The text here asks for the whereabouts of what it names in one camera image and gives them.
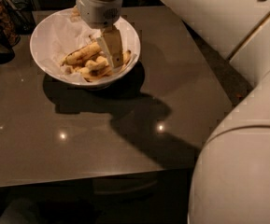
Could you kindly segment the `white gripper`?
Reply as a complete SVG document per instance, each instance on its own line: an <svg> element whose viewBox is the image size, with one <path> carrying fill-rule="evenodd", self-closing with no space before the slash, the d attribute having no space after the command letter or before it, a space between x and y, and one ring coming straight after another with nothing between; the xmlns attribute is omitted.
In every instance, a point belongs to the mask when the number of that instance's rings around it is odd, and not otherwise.
<svg viewBox="0 0 270 224"><path fill-rule="evenodd" d="M76 0L76 5L71 10L70 20L76 22L81 17L91 28L102 29L98 45L112 68L122 66L121 32L113 25L121 15L122 0Z"/></svg>

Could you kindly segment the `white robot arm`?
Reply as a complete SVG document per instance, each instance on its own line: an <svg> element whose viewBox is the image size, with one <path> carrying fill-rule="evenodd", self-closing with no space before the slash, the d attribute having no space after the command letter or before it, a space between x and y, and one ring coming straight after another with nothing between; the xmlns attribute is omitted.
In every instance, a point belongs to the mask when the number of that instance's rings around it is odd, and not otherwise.
<svg viewBox="0 0 270 224"><path fill-rule="evenodd" d="M206 140L188 224L270 224L270 0L160 0L254 89Z"/></svg>

